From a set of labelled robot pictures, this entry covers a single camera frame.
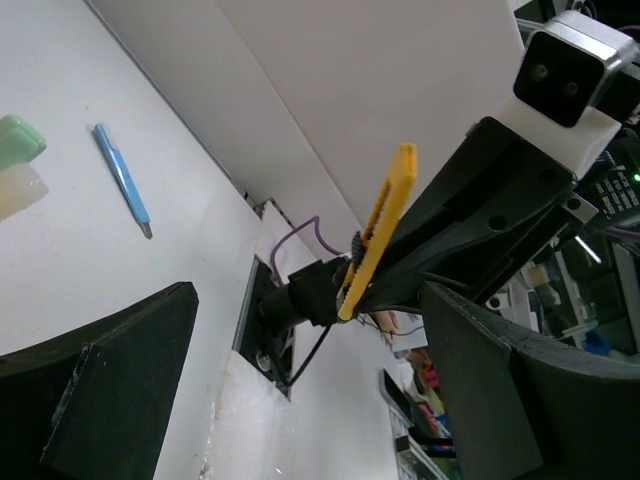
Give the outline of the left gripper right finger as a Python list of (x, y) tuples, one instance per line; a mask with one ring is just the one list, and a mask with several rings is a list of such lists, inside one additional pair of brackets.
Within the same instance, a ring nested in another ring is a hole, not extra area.
[(639, 367), (426, 283), (429, 355), (466, 479), (636, 479)]

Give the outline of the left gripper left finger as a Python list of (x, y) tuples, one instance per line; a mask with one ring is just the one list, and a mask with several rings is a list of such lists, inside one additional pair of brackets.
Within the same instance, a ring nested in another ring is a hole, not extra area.
[(2, 356), (2, 478), (153, 478), (197, 310), (178, 282)]

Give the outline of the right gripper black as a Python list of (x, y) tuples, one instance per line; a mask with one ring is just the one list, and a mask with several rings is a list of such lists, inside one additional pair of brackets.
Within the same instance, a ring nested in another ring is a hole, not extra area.
[[(598, 209), (582, 227), (639, 246), (639, 71), (597, 102), (622, 124), (576, 192)], [(417, 313), (431, 282), (481, 304), (557, 234), (583, 222), (562, 201), (575, 176), (492, 117), (480, 120), (400, 219), (355, 313)]]

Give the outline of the gold black pen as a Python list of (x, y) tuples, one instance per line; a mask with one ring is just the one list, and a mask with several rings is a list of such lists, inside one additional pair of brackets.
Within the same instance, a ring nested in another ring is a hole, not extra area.
[(353, 318), (356, 306), (366, 292), (373, 274), (403, 214), (417, 177), (417, 147), (401, 144), (369, 216), (359, 235), (359, 245), (339, 289), (337, 299), (340, 321)]

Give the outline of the thick yellow highlighter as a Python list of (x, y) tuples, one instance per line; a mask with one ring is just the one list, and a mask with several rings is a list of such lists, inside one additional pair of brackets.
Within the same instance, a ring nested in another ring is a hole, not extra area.
[(48, 193), (48, 186), (28, 163), (15, 164), (2, 170), (0, 220), (4, 221), (25, 210)]

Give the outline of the blue utility knife pen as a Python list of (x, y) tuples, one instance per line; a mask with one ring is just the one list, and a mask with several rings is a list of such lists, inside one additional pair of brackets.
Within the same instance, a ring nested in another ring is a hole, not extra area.
[(131, 214), (147, 239), (153, 238), (151, 219), (131, 176), (121, 149), (103, 123), (97, 123), (92, 134), (117, 182)]

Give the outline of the pale green white highlighter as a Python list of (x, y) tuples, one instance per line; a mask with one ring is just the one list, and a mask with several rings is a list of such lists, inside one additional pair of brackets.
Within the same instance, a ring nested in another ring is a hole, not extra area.
[(0, 169), (30, 163), (47, 147), (44, 137), (20, 116), (9, 114), (0, 120)]

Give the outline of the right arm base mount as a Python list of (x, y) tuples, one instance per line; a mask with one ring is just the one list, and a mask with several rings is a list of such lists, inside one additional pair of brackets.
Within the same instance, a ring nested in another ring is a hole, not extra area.
[[(279, 285), (267, 264), (259, 259), (253, 262), (233, 349), (285, 396), (338, 322), (336, 295), (348, 266), (345, 257), (318, 260)], [(307, 357), (295, 366), (294, 329), (305, 322), (322, 332)]]

